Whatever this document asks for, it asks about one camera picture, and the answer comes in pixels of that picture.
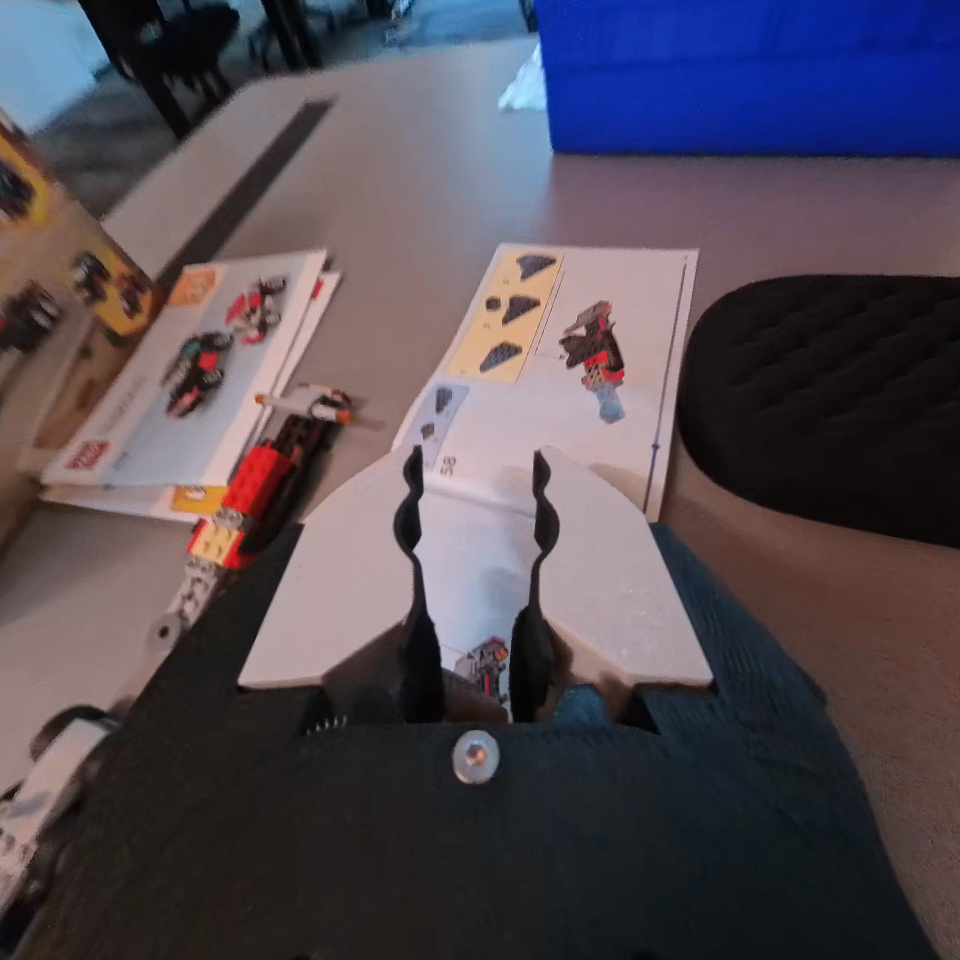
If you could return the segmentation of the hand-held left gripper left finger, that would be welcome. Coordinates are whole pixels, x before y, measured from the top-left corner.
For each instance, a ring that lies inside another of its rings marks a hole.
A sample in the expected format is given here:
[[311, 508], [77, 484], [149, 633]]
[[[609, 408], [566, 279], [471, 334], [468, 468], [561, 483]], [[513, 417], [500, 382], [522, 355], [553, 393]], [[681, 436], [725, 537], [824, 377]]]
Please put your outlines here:
[[388, 670], [409, 723], [444, 718], [440, 644], [416, 553], [424, 452], [403, 444], [323, 499], [303, 523], [239, 674], [244, 690], [317, 686], [391, 642]]

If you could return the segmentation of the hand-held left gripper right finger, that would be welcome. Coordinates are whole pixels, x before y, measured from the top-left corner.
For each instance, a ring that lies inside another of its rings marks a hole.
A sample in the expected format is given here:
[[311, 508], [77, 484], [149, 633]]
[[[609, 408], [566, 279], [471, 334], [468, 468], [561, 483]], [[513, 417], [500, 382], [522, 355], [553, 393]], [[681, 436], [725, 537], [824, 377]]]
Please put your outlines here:
[[553, 446], [534, 451], [534, 544], [510, 638], [513, 721], [542, 718], [572, 680], [611, 695], [706, 693], [714, 672], [644, 512]]

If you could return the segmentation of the red black lego model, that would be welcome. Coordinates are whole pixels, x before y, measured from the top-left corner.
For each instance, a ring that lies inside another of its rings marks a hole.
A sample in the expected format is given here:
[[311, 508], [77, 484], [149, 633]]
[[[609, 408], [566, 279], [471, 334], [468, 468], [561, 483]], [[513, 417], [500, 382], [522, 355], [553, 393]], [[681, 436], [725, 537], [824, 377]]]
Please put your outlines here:
[[167, 611], [150, 626], [146, 654], [162, 663], [237, 578], [293, 522], [314, 466], [348, 426], [378, 430], [368, 402], [343, 390], [301, 382], [284, 394], [259, 393], [256, 402], [282, 415], [234, 472], [219, 507], [199, 519], [186, 549], [183, 579]]

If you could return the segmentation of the yellow lego box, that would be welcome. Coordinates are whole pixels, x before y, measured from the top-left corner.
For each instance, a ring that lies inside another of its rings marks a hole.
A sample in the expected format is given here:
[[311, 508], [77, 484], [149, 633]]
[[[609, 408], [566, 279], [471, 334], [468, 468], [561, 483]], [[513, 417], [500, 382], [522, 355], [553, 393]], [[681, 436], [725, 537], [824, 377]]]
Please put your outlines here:
[[1, 545], [111, 388], [162, 294], [2, 114]]

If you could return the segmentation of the open instruction booklet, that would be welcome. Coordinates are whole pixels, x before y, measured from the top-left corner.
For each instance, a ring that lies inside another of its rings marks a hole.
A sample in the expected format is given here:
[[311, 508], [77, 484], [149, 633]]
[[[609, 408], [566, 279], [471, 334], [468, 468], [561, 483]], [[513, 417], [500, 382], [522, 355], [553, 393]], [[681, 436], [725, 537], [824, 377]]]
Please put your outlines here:
[[501, 244], [394, 445], [419, 445], [416, 547], [446, 664], [510, 705], [534, 543], [536, 450], [659, 520], [695, 249]]

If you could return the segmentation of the instruction booklet with cover picture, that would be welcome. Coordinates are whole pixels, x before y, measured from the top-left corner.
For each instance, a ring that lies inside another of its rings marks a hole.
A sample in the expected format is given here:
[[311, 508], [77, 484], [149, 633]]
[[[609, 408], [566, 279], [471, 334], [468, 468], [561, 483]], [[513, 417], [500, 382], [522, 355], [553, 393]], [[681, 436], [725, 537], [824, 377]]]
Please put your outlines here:
[[195, 263], [86, 421], [46, 488], [225, 485], [315, 304], [317, 247]]

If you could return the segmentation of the black quilted cushion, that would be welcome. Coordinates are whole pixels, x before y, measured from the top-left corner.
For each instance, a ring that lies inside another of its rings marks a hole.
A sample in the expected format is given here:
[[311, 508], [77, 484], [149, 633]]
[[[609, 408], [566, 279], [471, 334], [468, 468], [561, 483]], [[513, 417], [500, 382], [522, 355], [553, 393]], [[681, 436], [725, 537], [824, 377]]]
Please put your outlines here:
[[739, 498], [958, 549], [958, 277], [794, 275], [724, 294], [689, 335], [676, 421]]

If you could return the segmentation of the white crumpled plastic bag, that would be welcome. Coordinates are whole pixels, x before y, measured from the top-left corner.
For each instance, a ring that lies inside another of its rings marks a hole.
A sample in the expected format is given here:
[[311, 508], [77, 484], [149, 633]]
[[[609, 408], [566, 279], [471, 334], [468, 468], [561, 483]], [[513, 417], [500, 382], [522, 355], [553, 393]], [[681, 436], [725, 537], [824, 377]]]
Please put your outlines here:
[[501, 94], [497, 108], [502, 113], [546, 113], [546, 76], [540, 43]]

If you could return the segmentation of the blue container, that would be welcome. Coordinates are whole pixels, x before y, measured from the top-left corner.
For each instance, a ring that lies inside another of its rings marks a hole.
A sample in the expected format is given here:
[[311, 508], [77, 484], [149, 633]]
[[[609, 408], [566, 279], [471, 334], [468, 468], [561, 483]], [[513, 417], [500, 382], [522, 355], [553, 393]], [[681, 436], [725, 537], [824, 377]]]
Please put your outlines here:
[[958, 158], [957, 1], [535, 6], [557, 153]]

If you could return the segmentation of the black table leg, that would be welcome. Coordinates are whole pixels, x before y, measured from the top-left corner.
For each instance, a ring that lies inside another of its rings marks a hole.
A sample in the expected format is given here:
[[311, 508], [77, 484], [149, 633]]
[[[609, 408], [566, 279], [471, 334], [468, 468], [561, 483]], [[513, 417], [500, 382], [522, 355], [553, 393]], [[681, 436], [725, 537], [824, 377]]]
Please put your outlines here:
[[306, 1], [259, 1], [265, 19], [257, 36], [263, 41], [261, 64], [267, 66], [267, 45], [274, 39], [284, 66], [293, 72], [324, 68], [319, 42], [311, 26], [317, 21], [329, 34], [338, 14], [330, 6]]

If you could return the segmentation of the black chair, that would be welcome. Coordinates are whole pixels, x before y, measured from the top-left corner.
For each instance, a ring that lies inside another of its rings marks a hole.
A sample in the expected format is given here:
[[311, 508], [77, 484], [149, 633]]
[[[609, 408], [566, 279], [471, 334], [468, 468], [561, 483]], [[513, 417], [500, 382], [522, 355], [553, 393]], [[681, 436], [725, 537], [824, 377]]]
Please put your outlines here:
[[145, 92], [177, 141], [233, 94], [221, 58], [240, 26], [225, 2], [79, 1], [108, 58], [126, 81]]

